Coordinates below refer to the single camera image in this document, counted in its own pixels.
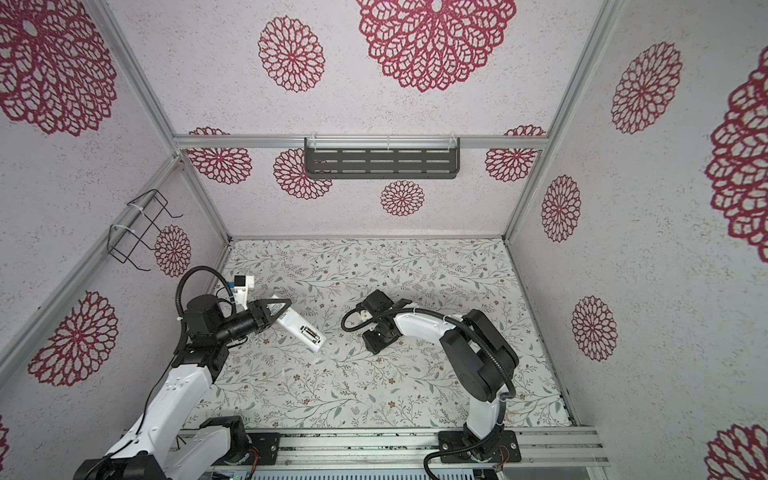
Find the white remote control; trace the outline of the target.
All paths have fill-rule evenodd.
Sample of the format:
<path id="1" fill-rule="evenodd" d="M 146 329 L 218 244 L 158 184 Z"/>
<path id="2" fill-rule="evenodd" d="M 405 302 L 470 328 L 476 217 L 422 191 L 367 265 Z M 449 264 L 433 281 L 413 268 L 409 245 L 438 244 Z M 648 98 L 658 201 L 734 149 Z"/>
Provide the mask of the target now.
<path id="1" fill-rule="evenodd" d="M 318 353 L 327 340 L 327 337 L 317 327 L 306 320 L 298 311 L 296 311 L 292 305 L 289 310 L 277 320 L 276 323 L 279 324 L 288 333 L 293 335 L 312 353 Z M 302 333 L 302 327 L 312 329 L 321 337 L 321 342 L 313 343 Z"/>

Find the black AAA battery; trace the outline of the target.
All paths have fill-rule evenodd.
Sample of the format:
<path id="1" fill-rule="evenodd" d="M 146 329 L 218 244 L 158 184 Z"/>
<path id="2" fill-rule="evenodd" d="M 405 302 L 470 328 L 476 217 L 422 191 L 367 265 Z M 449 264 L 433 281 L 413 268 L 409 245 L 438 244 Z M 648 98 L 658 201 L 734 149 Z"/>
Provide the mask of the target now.
<path id="1" fill-rule="evenodd" d="M 307 328 L 307 327 L 302 327 L 301 331 L 313 343 L 320 343 L 321 342 L 321 337 L 317 333 L 315 333 L 312 329 Z"/>

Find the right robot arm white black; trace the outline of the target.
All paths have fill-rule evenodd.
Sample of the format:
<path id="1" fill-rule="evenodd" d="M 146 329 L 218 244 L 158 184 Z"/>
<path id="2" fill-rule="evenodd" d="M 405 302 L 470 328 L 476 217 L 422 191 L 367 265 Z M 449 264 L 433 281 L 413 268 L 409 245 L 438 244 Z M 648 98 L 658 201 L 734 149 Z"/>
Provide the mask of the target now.
<path id="1" fill-rule="evenodd" d="M 460 386 L 470 396 L 455 455 L 490 455 L 504 433 L 506 403 L 516 396 L 513 377 L 519 357 L 485 313 L 473 309 L 448 315 L 376 290 L 346 312 L 340 323 L 347 333 L 361 330 L 366 349 L 377 355 L 402 337 L 439 346 Z"/>

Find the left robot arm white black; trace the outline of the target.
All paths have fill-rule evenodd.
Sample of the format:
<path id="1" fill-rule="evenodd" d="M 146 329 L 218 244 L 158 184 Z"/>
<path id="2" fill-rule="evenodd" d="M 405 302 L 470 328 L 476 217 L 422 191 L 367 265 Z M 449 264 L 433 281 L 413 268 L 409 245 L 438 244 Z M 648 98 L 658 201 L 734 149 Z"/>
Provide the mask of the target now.
<path id="1" fill-rule="evenodd" d="M 230 343 L 269 329 L 291 307 L 289 299 L 262 299 L 226 317 L 222 302 L 212 294 L 188 302 L 182 310 L 186 343 L 158 382 L 156 395 L 103 457 L 81 464 L 76 479 L 197 479 L 213 465 L 251 459 L 251 438 L 235 415 L 203 421 L 191 439 L 173 448 L 191 410 L 223 370 Z"/>

